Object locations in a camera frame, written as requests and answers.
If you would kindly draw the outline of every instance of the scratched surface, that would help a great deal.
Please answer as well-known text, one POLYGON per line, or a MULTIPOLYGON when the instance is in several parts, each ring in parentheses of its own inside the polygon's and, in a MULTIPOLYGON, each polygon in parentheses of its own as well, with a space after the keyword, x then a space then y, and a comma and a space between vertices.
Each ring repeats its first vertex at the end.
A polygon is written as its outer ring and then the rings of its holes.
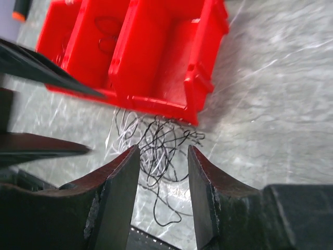
MULTIPOLYGON (((49 1, 35 0, 18 41, 33 48, 49 1)), ((200 114, 207 133, 203 153, 255 188, 268 183, 332 183, 333 2, 230 0, 230 34, 217 58, 214 93, 200 114)), ((86 144, 88 156, 23 166, 62 185, 102 166, 114 155, 105 146, 113 108, 46 92, 8 79, 20 92, 14 131, 86 144)), ((111 131, 111 140, 116 132, 111 131)), ((176 163, 186 172, 185 161, 176 163)), ((191 214, 188 182, 163 184, 162 195, 191 214)), ((193 219, 165 228, 152 216, 155 196, 138 188, 132 224, 181 249, 195 249, 193 219)), ((163 204, 162 222, 177 220, 163 204)))

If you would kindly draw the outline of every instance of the tangled wire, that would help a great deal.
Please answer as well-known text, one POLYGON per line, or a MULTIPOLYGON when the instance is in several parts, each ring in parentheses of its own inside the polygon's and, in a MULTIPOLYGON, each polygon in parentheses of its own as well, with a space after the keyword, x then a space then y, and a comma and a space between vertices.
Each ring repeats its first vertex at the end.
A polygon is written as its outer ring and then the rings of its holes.
POLYGON ((160 182, 179 183, 188 178, 188 173, 179 177, 173 165, 173 159, 186 157, 184 151, 186 143, 201 145, 205 134, 197 132, 195 128, 185 127, 176 120, 165 120, 156 116, 149 119, 139 117, 135 112, 120 109, 114 111, 112 126, 115 124, 118 138, 111 144, 115 154, 120 154, 134 144, 138 144, 141 151, 140 169, 143 182, 139 186, 153 192, 156 199, 153 206, 153 217, 161 227, 172 223, 179 223, 183 216, 191 216, 174 209, 167 199, 160 197, 160 182), (156 217, 157 202, 163 202, 178 216, 177 221, 162 224, 156 217))

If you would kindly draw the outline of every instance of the black metal part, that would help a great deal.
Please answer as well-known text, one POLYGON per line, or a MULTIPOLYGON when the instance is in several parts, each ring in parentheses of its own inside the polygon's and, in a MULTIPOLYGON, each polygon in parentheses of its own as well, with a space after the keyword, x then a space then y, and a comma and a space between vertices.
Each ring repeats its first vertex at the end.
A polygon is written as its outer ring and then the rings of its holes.
POLYGON ((0 73, 44 82, 87 95, 103 94, 82 85, 43 55, 0 38, 0 73))
POLYGON ((1 249, 125 249, 139 158, 133 146, 61 189, 0 184, 1 249))
POLYGON ((333 249, 333 185, 259 191, 188 150, 198 249, 333 249))
POLYGON ((9 133, 14 91, 0 88, 0 169, 38 159, 83 155, 84 145, 27 133, 9 133))
POLYGON ((33 160, 83 155, 84 145, 27 133, 0 134, 0 169, 33 160))

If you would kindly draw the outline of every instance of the gray marble floor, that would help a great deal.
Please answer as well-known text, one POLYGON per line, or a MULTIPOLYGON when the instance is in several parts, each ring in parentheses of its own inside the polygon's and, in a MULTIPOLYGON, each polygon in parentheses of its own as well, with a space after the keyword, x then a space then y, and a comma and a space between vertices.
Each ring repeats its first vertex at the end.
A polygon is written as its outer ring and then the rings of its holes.
MULTIPOLYGON (((35 0, 18 41, 33 48, 49 1, 35 0)), ((269 183, 332 183, 333 2, 331 0, 230 0, 230 34, 214 70, 215 91, 199 115, 210 160, 255 188, 269 183)), ((8 78, 20 92, 14 131, 86 144, 88 156, 23 166, 61 185, 114 158, 105 146, 113 108, 48 93, 8 78)), ((111 140, 117 137, 111 131, 111 140)), ((186 163, 178 161, 179 171, 186 163)), ((162 195, 191 214, 188 182, 163 184, 162 195)), ((195 249, 193 219, 158 226, 155 197, 138 188, 132 223, 181 249, 195 249)), ((163 221, 177 216, 157 206, 163 221)))

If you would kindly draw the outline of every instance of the orange object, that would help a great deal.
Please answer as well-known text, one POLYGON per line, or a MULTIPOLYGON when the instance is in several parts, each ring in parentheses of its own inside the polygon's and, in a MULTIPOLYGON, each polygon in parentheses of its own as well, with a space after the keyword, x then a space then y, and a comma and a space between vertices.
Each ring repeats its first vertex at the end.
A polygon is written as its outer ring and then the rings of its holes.
POLYGON ((25 15, 18 13, 18 12, 13 12, 12 17, 20 22, 25 22, 25 15))

